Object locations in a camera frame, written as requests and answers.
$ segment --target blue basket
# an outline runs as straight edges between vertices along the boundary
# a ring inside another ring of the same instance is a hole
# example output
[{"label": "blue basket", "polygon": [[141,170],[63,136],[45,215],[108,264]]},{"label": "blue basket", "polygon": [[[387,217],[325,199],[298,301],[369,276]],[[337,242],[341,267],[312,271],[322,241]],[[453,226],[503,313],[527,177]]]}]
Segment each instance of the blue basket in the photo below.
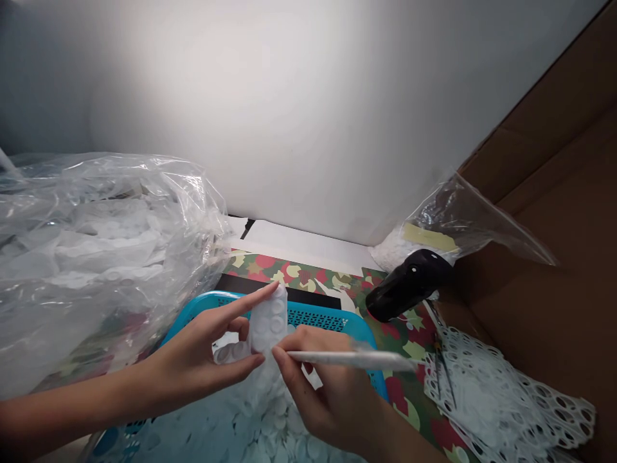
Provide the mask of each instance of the blue basket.
[{"label": "blue basket", "polygon": [[[186,304],[186,307],[180,312],[173,326],[165,336],[161,345],[164,345],[178,332],[188,325],[197,315],[204,310],[213,309],[222,305],[229,304],[243,295],[238,293],[228,293],[226,291],[210,291],[196,297],[191,302]],[[328,309],[317,305],[301,304],[299,302],[287,302],[287,323],[295,327],[299,325],[310,325],[319,328],[324,328],[331,331],[338,331],[348,334],[357,341],[369,343],[374,349],[377,348],[373,332],[368,327],[366,322],[351,312],[345,312],[337,309]],[[386,382],[384,374],[381,371],[368,371],[371,378],[371,384],[381,397],[388,401],[388,393],[386,391]],[[143,427],[148,420],[140,420],[128,423],[124,429],[111,428],[105,431],[103,437],[99,440],[96,447],[88,459],[89,462],[99,462],[105,454],[114,446],[119,433],[126,435],[135,435]],[[139,444],[127,448],[123,461],[129,463],[133,455],[139,451]]]}]

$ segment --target white pen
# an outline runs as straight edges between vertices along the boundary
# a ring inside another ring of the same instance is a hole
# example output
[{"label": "white pen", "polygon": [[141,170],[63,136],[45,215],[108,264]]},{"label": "white pen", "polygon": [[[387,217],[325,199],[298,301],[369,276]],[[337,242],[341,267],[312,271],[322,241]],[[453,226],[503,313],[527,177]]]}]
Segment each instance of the white pen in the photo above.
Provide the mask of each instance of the white pen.
[{"label": "white pen", "polygon": [[416,371],[422,362],[406,359],[396,352],[383,350],[361,350],[359,352],[318,352],[291,350],[287,353],[292,359],[322,363],[324,365],[345,365],[363,370]]}]

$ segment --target resealable plastic bag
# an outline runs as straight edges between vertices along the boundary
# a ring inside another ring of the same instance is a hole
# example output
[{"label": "resealable plastic bag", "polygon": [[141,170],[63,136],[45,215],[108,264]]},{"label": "resealable plastic bag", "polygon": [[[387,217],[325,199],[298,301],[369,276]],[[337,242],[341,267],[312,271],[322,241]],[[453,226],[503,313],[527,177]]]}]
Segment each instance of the resealable plastic bag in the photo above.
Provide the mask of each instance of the resealable plastic bag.
[{"label": "resealable plastic bag", "polygon": [[135,362],[213,289],[225,204],[189,161],[86,153],[0,176],[0,399]]},{"label": "resealable plastic bag", "polygon": [[524,226],[455,173],[437,184],[422,204],[370,252],[382,269],[391,272],[419,249],[434,251],[454,265],[457,259],[491,241],[524,259],[552,266],[558,263]]}]

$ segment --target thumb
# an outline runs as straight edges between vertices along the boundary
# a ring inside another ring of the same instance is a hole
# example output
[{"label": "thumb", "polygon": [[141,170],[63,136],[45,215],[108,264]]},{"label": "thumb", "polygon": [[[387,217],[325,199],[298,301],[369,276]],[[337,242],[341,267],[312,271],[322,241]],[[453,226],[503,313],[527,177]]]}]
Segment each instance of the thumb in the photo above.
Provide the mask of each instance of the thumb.
[{"label": "thumb", "polygon": [[233,363],[219,365],[217,367],[217,388],[224,389],[244,381],[264,360],[263,354],[254,354]]},{"label": "thumb", "polygon": [[277,346],[273,347],[272,355],[281,370],[283,381],[285,381],[298,407],[302,421],[304,421],[309,432],[318,433],[318,427],[327,420],[328,410],[319,400],[317,392],[310,385],[307,377],[304,376],[298,363]]}]

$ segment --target white backdrop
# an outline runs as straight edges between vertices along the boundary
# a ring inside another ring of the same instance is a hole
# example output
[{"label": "white backdrop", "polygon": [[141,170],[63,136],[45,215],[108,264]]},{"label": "white backdrop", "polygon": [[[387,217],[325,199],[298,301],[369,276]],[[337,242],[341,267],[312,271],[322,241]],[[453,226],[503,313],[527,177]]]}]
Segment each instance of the white backdrop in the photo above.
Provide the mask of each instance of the white backdrop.
[{"label": "white backdrop", "polygon": [[231,213],[373,244],[604,0],[20,0],[0,146],[198,161]]}]

